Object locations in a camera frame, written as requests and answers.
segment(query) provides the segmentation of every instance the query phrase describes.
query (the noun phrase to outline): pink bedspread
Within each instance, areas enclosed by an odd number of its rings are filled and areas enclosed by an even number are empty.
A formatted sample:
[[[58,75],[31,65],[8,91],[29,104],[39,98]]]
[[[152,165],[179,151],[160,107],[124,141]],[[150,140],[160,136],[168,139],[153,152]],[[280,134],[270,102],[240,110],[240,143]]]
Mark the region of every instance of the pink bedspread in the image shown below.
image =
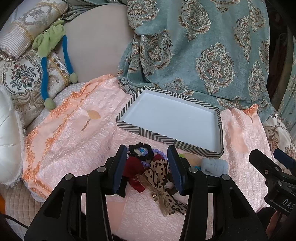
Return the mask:
[[[167,145],[117,127],[116,116],[130,97],[120,89],[115,77],[105,75],[86,83],[80,92],[73,92],[51,111],[26,140],[23,179],[31,191],[46,198],[65,174],[88,174],[114,156],[120,144],[143,142],[166,153]],[[101,118],[89,120],[90,110],[99,113]],[[253,149],[261,150],[270,158],[271,152],[257,107],[246,113],[238,109],[221,112],[222,159],[228,161],[230,176],[257,211],[266,206],[267,188],[263,176],[250,165],[248,156]],[[176,213],[164,217],[147,190],[138,193],[128,185],[126,192],[125,198],[107,196],[109,220],[115,235],[130,241],[179,240],[185,216]],[[176,198],[187,202],[187,197],[176,194]],[[82,210],[85,210],[85,199]],[[213,228],[210,194],[208,216],[209,238]]]

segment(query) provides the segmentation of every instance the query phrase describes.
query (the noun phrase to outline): black scrunchie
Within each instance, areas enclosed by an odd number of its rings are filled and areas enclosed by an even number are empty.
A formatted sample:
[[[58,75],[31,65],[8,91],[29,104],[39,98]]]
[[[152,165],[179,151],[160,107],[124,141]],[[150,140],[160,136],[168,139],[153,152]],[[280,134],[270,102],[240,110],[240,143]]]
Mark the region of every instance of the black scrunchie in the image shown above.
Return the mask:
[[[146,154],[145,156],[142,156],[142,155],[138,155],[134,150],[135,149],[138,149],[138,148],[146,148],[147,151],[148,151],[148,154]],[[137,145],[129,145],[128,146],[128,155],[129,156],[133,156],[133,157],[136,157],[138,158],[140,161],[146,161],[146,160],[152,160],[153,157],[154,157],[154,154],[152,152],[152,148],[150,145],[148,144],[143,144],[141,142],[139,142]]]

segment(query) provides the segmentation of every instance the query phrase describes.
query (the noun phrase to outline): white tray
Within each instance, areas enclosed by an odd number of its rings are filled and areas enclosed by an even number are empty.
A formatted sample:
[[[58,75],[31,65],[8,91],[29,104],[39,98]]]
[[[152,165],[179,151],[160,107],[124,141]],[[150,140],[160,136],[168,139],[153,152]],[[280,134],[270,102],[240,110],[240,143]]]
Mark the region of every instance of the white tray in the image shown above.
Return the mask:
[[[223,134],[219,108],[154,87],[143,87],[116,118],[117,125],[192,153],[219,158]]]

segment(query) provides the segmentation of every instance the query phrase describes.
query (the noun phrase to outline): green stuffed toy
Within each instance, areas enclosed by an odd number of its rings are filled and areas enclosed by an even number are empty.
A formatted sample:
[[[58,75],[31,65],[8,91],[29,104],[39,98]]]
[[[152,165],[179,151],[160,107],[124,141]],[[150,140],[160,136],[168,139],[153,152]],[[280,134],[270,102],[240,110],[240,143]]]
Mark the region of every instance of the green stuffed toy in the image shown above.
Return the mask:
[[[41,66],[43,69],[43,77],[41,83],[41,96],[44,99],[44,106],[47,110],[53,110],[56,108],[55,102],[49,98],[47,93],[47,85],[48,85],[48,74],[47,74],[47,57],[50,52],[56,47],[58,42],[62,39],[62,47],[64,51],[64,58],[66,68],[69,72],[69,80],[72,84],[76,84],[78,82],[77,75],[73,72],[73,68],[71,66],[70,58],[68,56],[67,51],[67,36],[64,26],[63,20],[56,21],[53,23],[50,28],[44,32],[43,34],[38,35],[33,44],[33,49],[38,49],[38,55],[41,57]]]

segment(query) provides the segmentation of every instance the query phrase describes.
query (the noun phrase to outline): orange object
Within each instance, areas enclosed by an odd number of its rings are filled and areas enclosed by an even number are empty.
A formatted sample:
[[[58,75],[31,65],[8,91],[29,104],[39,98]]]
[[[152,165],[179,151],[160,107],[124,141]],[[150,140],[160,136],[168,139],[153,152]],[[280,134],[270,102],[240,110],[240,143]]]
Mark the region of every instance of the orange object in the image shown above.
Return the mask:
[[[5,200],[0,194],[0,212],[5,214]]]

